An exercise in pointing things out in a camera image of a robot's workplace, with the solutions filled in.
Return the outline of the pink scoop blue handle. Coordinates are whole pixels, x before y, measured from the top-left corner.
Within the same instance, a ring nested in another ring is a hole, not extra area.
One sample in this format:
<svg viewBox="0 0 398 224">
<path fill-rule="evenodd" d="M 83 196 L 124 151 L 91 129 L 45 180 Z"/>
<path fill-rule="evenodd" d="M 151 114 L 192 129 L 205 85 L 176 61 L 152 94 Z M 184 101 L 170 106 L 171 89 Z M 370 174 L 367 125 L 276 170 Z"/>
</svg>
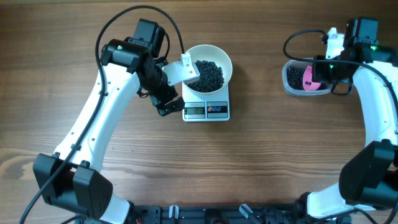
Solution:
<svg viewBox="0 0 398 224">
<path fill-rule="evenodd" d="M 315 91 L 321 87 L 321 83 L 312 80 L 312 66 L 307 66 L 303 73 L 302 85 L 305 91 Z"/>
</svg>

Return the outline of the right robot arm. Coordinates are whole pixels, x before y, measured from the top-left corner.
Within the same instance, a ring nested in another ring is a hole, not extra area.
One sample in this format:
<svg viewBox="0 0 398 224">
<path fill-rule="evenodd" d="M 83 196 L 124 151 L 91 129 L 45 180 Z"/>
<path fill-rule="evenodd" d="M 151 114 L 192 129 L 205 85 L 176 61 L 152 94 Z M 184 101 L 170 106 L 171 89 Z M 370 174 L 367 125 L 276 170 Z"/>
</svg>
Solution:
<svg viewBox="0 0 398 224">
<path fill-rule="evenodd" d="M 344 34 L 324 32 L 326 54 L 309 62 L 312 76 L 303 81 L 356 88 L 363 111 L 366 142 L 341 170 L 339 181 L 312 192 L 305 201 L 306 215 L 318 222 L 365 210 L 397 214 L 397 52 L 379 45 L 377 19 L 355 17 Z"/>
</svg>

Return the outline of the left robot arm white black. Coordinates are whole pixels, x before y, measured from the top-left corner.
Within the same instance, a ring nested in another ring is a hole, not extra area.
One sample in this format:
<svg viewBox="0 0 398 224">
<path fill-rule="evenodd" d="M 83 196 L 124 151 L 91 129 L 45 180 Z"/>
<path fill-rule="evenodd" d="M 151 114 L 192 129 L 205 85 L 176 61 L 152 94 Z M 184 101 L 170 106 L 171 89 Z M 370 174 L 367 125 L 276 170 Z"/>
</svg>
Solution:
<svg viewBox="0 0 398 224">
<path fill-rule="evenodd" d="M 33 165 L 44 202 L 77 218 L 130 223 L 133 203 L 119 198 L 101 170 L 108 143 L 121 115 L 139 90 L 146 90 L 161 116 L 184 106 L 175 84 L 196 77 L 192 57 L 161 66 L 152 44 L 113 39 L 97 54 L 96 84 L 69 134 L 53 154 L 39 154 Z"/>
</svg>

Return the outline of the white bowl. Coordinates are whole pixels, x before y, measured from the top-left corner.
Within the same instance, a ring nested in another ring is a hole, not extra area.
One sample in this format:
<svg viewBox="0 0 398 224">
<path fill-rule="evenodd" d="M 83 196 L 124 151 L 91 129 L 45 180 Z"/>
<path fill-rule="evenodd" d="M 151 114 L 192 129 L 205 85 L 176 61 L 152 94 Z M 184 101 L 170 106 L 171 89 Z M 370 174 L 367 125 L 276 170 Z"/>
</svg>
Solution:
<svg viewBox="0 0 398 224">
<path fill-rule="evenodd" d="M 233 64 L 224 50 L 214 45 L 203 44 L 194 46 L 187 50 L 187 52 L 191 55 L 193 62 L 197 60 L 207 60 L 221 67 L 224 77 L 224 85 L 222 87 L 228 85 L 233 74 Z"/>
</svg>

